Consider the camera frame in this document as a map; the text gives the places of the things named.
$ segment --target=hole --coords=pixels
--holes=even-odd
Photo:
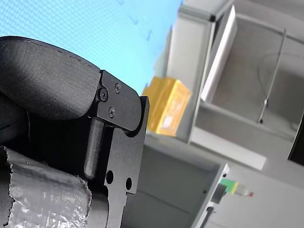
[[[132,187],[132,179],[130,177],[125,182],[125,187],[127,188],[127,190],[131,189],[131,187]]]
[[[111,184],[114,180],[114,174],[112,172],[112,170],[109,170],[107,173],[106,173],[106,178],[105,178],[106,182],[108,184]]]

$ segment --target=screw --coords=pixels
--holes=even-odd
[[[115,92],[116,92],[117,94],[119,94],[121,89],[122,89],[121,85],[120,85],[119,83],[116,83],[116,84],[115,84]]]
[[[101,88],[99,90],[99,98],[100,100],[102,100],[103,102],[107,101],[108,99],[108,91],[106,88]]]
[[[110,107],[109,109],[109,116],[110,118],[113,118],[115,116],[115,109],[113,107]]]

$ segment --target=blue padding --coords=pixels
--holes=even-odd
[[[139,94],[181,0],[1,0],[0,36],[23,36],[71,51]]]

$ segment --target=yellow box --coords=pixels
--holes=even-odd
[[[148,129],[157,134],[175,136],[191,92],[174,78],[154,77],[143,91],[149,97]]]

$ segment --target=silver tape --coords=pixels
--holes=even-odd
[[[14,199],[6,228],[84,228],[91,192],[81,178],[5,148]]]

